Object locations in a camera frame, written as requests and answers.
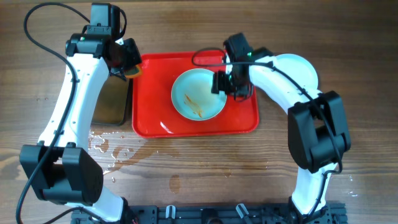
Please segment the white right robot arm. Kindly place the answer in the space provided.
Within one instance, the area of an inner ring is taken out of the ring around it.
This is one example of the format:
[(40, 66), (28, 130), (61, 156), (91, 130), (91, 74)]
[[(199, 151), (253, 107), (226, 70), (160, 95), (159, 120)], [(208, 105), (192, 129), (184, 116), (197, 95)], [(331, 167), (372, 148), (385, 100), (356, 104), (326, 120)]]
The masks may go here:
[(309, 223), (326, 214), (325, 193), (333, 174), (343, 170), (343, 154), (351, 139), (343, 101), (334, 91), (318, 89), (314, 66), (296, 54), (274, 55), (265, 47), (225, 44), (223, 65), (212, 93), (248, 98), (263, 90), (288, 117), (288, 148), (298, 165), (295, 190), (289, 199), (292, 223)]

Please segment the orange sponge with green scourer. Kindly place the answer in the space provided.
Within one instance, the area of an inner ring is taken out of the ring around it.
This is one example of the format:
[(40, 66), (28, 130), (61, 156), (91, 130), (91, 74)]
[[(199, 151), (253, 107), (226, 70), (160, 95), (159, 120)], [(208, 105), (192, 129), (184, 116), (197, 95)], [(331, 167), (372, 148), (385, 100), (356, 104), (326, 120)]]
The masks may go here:
[(140, 65), (135, 65), (134, 68), (124, 72), (124, 76), (128, 79), (137, 78), (140, 75), (142, 75), (142, 68)]

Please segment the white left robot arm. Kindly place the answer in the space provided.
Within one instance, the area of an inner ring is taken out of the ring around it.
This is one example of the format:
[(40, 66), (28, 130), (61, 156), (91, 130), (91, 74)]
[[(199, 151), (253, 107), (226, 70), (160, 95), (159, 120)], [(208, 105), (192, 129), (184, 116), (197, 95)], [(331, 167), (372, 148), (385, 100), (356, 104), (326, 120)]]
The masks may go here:
[(28, 181), (16, 208), (22, 223), (22, 204), (29, 189), (39, 200), (66, 205), (100, 223), (135, 223), (125, 198), (103, 185), (103, 170), (88, 154), (88, 134), (100, 91), (109, 76), (138, 72), (142, 62), (134, 39), (112, 35), (73, 34), (68, 41), (65, 79), (54, 111), (34, 145), (19, 155)]

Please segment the light blue plate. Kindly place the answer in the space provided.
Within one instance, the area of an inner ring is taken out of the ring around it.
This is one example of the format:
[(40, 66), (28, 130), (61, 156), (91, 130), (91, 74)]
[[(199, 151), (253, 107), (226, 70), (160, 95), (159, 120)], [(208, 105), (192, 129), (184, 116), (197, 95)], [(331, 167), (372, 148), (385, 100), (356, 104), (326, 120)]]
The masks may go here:
[(206, 121), (214, 118), (225, 107), (227, 95), (212, 93), (214, 72), (204, 68), (194, 68), (182, 73), (171, 90), (174, 108), (184, 118), (193, 121)]
[[(295, 54), (280, 54), (276, 56), (274, 66), (293, 79), (301, 88), (309, 90), (318, 89), (318, 75), (313, 65), (305, 58)], [(302, 92), (286, 77), (279, 72), (271, 73), (272, 83), (287, 93)]]

